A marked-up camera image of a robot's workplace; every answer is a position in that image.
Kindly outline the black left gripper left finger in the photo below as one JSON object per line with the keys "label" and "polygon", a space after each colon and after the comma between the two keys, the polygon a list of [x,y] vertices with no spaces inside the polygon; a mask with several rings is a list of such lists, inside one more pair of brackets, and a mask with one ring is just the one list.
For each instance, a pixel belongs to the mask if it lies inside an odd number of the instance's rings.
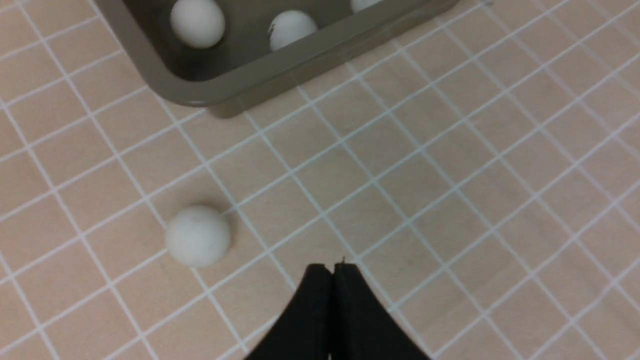
{"label": "black left gripper left finger", "polygon": [[294,296],[247,360],[327,360],[333,275],[309,264]]}

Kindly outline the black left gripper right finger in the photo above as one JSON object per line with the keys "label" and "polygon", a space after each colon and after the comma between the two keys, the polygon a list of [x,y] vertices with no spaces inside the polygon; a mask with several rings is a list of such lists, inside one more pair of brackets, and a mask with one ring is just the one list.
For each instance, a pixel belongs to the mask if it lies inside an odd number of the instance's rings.
{"label": "black left gripper right finger", "polygon": [[332,360],[427,360],[370,289],[359,267],[336,263],[330,325]]}

